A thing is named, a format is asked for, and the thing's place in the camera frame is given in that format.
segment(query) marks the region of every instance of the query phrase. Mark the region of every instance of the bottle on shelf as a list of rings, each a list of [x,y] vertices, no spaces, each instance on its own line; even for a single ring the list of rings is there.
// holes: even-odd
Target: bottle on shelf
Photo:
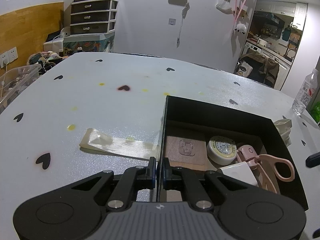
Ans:
[[[292,110],[301,115],[311,101],[312,95],[318,87],[317,76],[318,70],[313,69],[312,73],[306,76],[298,95],[292,104]]]

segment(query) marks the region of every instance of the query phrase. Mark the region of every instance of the metal screw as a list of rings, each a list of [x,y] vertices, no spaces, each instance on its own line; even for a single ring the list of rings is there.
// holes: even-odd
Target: metal screw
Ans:
[[[121,208],[123,206],[123,202],[121,200],[111,200],[108,202],[108,207],[111,208]]]
[[[201,208],[201,209],[207,209],[207,208],[210,208],[212,206],[211,202],[207,201],[207,200],[199,200],[197,203],[196,203],[196,206],[198,208]]]

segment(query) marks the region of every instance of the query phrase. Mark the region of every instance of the round tape measure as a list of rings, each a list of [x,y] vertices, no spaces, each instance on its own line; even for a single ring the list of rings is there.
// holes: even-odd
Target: round tape measure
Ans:
[[[213,136],[207,145],[207,153],[215,163],[229,165],[237,155],[236,143],[227,137]]]

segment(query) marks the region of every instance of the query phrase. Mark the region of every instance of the pink scissors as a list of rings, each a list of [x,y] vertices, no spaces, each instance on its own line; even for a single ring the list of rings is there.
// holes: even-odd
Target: pink scissors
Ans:
[[[273,169],[273,172],[275,173],[275,175],[279,180],[285,181],[285,182],[290,182],[294,180],[294,167],[290,161],[282,158],[277,158],[268,154],[257,155],[254,148],[250,145],[243,145],[238,148],[237,160],[238,162],[247,162],[251,170],[257,169],[262,175],[262,188],[265,189],[267,185],[268,190],[274,193],[279,193],[279,192],[277,192],[275,185],[272,183],[270,177],[268,176],[266,171],[263,169],[261,165],[261,161],[268,162],[270,164],[271,168]],[[285,163],[289,167],[291,172],[291,175],[289,178],[284,178],[280,175],[280,173],[276,169],[276,165],[275,165],[276,163]]]

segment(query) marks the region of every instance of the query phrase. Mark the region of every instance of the wooden wall panel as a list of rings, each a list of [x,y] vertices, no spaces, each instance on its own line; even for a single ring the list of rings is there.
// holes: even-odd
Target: wooden wall panel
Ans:
[[[18,58],[8,70],[25,66],[31,54],[43,51],[49,33],[61,29],[63,2],[28,7],[0,16],[0,55],[17,47]],[[5,68],[0,69],[0,76]]]

